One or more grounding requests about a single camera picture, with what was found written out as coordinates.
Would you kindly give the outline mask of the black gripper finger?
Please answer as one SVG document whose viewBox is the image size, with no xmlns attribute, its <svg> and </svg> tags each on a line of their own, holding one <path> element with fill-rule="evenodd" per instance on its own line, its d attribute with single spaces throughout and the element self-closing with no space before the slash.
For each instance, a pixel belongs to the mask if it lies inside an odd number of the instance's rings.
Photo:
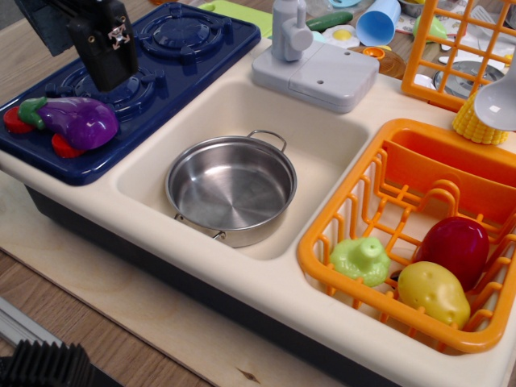
<svg viewBox="0 0 516 387">
<path fill-rule="evenodd" d="M 138 69 L 135 34 L 120 1 L 79 1 L 68 32 L 97 89 L 109 92 Z"/>
</svg>

